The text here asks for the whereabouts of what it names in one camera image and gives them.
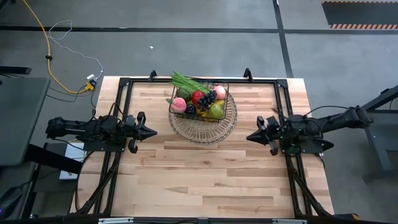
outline black metal frame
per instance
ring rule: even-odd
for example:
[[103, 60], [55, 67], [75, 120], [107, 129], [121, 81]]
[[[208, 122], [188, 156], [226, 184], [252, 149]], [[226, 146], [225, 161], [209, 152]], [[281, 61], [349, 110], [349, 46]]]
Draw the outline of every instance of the black metal frame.
[[44, 148], [29, 144], [26, 150], [24, 160], [35, 162], [40, 165], [53, 167], [56, 169], [64, 170], [74, 174], [79, 174], [81, 170], [81, 162], [74, 159], [61, 156], [57, 153], [46, 150], [47, 144]]
[[[214, 82], [222, 81], [222, 82], [228, 82], [228, 83], [252, 83], [252, 84], [273, 85], [274, 91], [275, 91], [275, 99], [276, 99], [276, 103], [277, 103], [277, 112], [278, 112], [278, 116], [279, 116], [279, 121], [281, 123], [283, 123], [284, 118], [285, 118], [283, 108], [282, 108], [282, 98], [280, 95], [280, 89], [283, 90], [285, 104], [287, 105], [288, 114], [293, 114], [292, 104], [291, 104], [290, 95], [289, 95], [289, 87], [288, 87], [286, 79], [265, 79], [265, 78], [254, 79], [252, 77], [250, 69], [247, 68], [244, 72], [243, 78], [214, 78], [211, 80], [213, 80]], [[126, 100], [124, 102], [123, 113], [128, 114], [130, 99], [131, 99], [131, 94], [132, 94], [132, 88], [135, 83], [164, 83], [164, 82], [169, 82], [169, 81], [171, 81], [170, 77], [158, 77], [155, 71], [152, 71], [148, 78], [141, 78], [141, 77], [120, 78], [119, 85], [118, 85], [118, 91], [117, 91], [117, 95], [116, 95], [116, 103], [120, 105], [123, 88], [125, 86], [127, 86]], [[119, 114], [119, 111], [115, 108], [113, 111], [113, 115], [117, 116], [118, 114]], [[105, 152], [103, 166], [102, 166], [102, 170], [101, 170], [101, 177], [100, 177], [100, 181], [99, 181], [100, 185], [104, 184], [104, 181], [106, 180], [106, 178], [109, 177], [108, 164], [109, 164], [111, 154], [112, 154], [112, 152]], [[113, 174], [113, 176], [110, 180], [108, 199], [106, 202], [105, 209], [102, 212], [102, 214], [109, 215], [109, 216], [112, 211], [114, 191], [115, 191], [115, 187], [116, 187], [116, 180], [118, 178], [117, 169], [118, 169], [118, 164], [119, 164], [120, 158], [121, 158], [121, 153], [115, 152], [115, 158], [114, 158], [113, 164], [117, 164], [116, 172]], [[292, 163], [291, 157], [289, 155], [285, 154], [285, 159], [286, 159], [287, 164]], [[294, 175], [297, 173], [299, 176], [299, 179], [302, 181], [303, 185], [306, 186], [307, 184], [305, 182], [304, 168], [303, 168], [302, 158], [301, 158], [300, 154], [296, 156], [296, 161], [297, 161], [298, 170], [295, 170], [295, 168], [293, 166], [288, 166], [287, 170], [288, 170], [288, 175], [289, 175], [290, 193], [292, 196], [294, 215], [295, 215], [295, 217], [299, 217], [300, 215], [302, 215], [302, 212], [299, 207], [297, 191], [295, 188], [295, 180], [297, 180], [297, 177], [294, 177]], [[101, 209], [102, 196], [103, 196], [103, 194], [100, 193], [99, 197], [95, 201], [94, 213], [97, 213], [97, 214], [101, 213], [100, 209]], [[311, 206], [310, 206], [310, 201], [308, 200], [308, 198], [305, 195], [303, 195], [303, 196], [305, 199], [305, 214], [311, 215], [312, 210], [311, 210]]]
[[[363, 109], [365, 109], [370, 115], [373, 114], [373, 116], [378, 115], [377, 117], [382, 116], [384, 119], [388, 120], [391, 119], [391, 117], [388, 117], [389, 115], [395, 115], [398, 113], [397, 110], [377, 110], [381, 106], [390, 103], [392, 100], [398, 98], [398, 85], [395, 86], [394, 88], [386, 89], [380, 93], [378, 97], [375, 99], [371, 100], [370, 102], [366, 103], [365, 105], [362, 106]], [[371, 130], [373, 126], [366, 128], [366, 136], [368, 137], [368, 141], [370, 146], [372, 147], [373, 151], [376, 153], [376, 157], [378, 158], [379, 161], [379, 167], [381, 168], [381, 171], [373, 174], [368, 174], [363, 177], [364, 181], [372, 181], [375, 179], [381, 179], [381, 178], [390, 178], [390, 177], [397, 177], [398, 176], [398, 169], [394, 169], [391, 161], [388, 156], [388, 150], [385, 147], [381, 147], [379, 144], [379, 147], [376, 144], [376, 140], [379, 138], [379, 136], [375, 136]]]

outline black floor stripe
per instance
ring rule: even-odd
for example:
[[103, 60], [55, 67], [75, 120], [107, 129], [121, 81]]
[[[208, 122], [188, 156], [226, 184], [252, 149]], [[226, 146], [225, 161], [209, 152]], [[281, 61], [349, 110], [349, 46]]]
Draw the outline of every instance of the black floor stripe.
[[[66, 32], [69, 27], [54, 27], [52, 31]], [[0, 26], [0, 30], [41, 31], [34, 26]], [[245, 33], [245, 34], [276, 34], [278, 29], [246, 29], [246, 28], [135, 28], [135, 27], [73, 27], [73, 32], [197, 32], [197, 33]]]
[[279, 30], [280, 47], [282, 49], [282, 57], [284, 59], [286, 77], [293, 78], [292, 64], [290, 63], [289, 51], [287, 50], [286, 36], [284, 32], [282, 17], [280, 16], [278, 0], [272, 0], [272, 2], [274, 3], [276, 24], [278, 25]]
[[[34, 26], [0, 26], [0, 30], [41, 31]], [[66, 32], [69, 27], [56, 27], [53, 31]], [[398, 30], [337, 30], [337, 29], [283, 29], [286, 34], [369, 34], [397, 35]], [[197, 33], [242, 33], [242, 34], [277, 34], [279, 29], [223, 29], [223, 28], [117, 28], [117, 27], [74, 27], [72, 32], [197, 32]]]
[[329, 25], [342, 24], [398, 24], [398, 3], [394, 2], [322, 2], [323, 11]]

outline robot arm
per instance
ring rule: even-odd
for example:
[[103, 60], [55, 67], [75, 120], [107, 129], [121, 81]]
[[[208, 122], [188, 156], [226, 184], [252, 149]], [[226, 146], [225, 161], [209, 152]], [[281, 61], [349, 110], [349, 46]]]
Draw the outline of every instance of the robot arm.
[[322, 149], [310, 153], [319, 153], [333, 147], [333, 143], [322, 139], [323, 133], [341, 128], [366, 128], [373, 121], [364, 109], [357, 106], [348, 108], [344, 113], [318, 119], [308, 118], [305, 115], [290, 115], [281, 125], [272, 116], [267, 118], [267, 122], [268, 125], [265, 126], [262, 116], [258, 116], [259, 129], [246, 139], [263, 145], [269, 144], [271, 154], [276, 155], [278, 148], [275, 140], [284, 139], [296, 149], [301, 145], [316, 143], [321, 145]]
[[136, 119], [129, 115], [125, 121], [113, 115], [92, 118], [89, 121], [69, 121], [61, 117], [51, 119], [45, 133], [47, 138], [55, 139], [67, 134], [74, 134], [85, 143], [85, 151], [121, 152], [126, 146], [127, 138], [130, 152], [136, 153], [137, 140], [144, 140], [157, 134], [145, 126], [145, 113], [139, 112]]

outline butcher block tabletop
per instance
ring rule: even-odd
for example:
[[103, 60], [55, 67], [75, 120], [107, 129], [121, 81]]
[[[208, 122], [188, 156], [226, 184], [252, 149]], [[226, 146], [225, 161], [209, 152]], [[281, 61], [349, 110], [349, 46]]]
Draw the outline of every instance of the butcher block tabletop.
[[[104, 77], [97, 116], [109, 113], [119, 79]], [[310, 111], [304, 80], [287, 80], [294, 113]], [[272, 110], [276, 108], [273, 86], [230, 84], [238, 122], [226, 139], [210, 145], [187, 142], [173, 131], [165, 100], [172, 92], [173, 86], [168, 83], [135, 83], [133, 86], [129, 114], [136, 117], [144, 111], [146, 126], [158, 134], [140, 142], [137, 154], [128, 150], [122, 153], [112, 216], [293, 218], [284, 156], [281, 153], [272, 156], [269, 146], [246, 140], [247, 135], [257, 130], [257, 116], [277, 118]], [[78, 182], [80, 207], [98, 185], [103, 157], [103, 152], [92, 153], [82, 168]], [[321, 160], [309, 154], [302, 157], [308, 188], [323, 207], [333, 213]], [[304, 213], [300, 190], [298, 195]]]

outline plastic fruit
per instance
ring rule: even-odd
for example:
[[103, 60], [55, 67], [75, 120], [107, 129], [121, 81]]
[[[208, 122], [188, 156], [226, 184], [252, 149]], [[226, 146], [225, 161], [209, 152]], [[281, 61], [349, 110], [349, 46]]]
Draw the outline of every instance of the plastic fruit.
[[202, 98], [202, 97], [204, 97], [204, 96], [205, 96], [205, 93], [204, 93], [204, 92], [202, 92], [202, 91], [200, 91], [200, 90], [194, 91], [194, 92], [192, 93], [192, 96], [191, 96], [191, 101], [192, 101], [192, 103], [193, 103], [194, 105], [196, 105], [196, 104], [198, 103], [198, 101], [200, 100], [200, 98]]
[[190, 114], [190, 115], [195, 115], [196, 114], [196, 108], [193, 105], [187, 105], [187, 108], [185, 110], [186, 114]]
[[187, 109], [187, 103], [181, 97], [174, 98], [173, 103], [170, 105], [174, 113], [183, 113]]
[[185, 100], [185, 102], [189, 102], [191, 100], [191, 93], [188, 92], [188, 90], [183, 89], [183, 88], [179, 88], [175, 92], [175, 96], [183, 98]]
[[218, 105], [220, 107], [224, 107], [225, 101], [224, 100], [217, 100], [214, 105]]
[[218, 85], [218, 86], [214, 87], [213, 90], [217, 92], [216, 100], [223, 100], [223, 99], [225, 99], [226, 90], [224, 89], [223, 86]]
[[207, 117], [209, 118], [216, 118], [216, 119], [221, 119], [224, 116], [224, 111], [222, 109], [222, 107], [213, 104], [207, 114]]

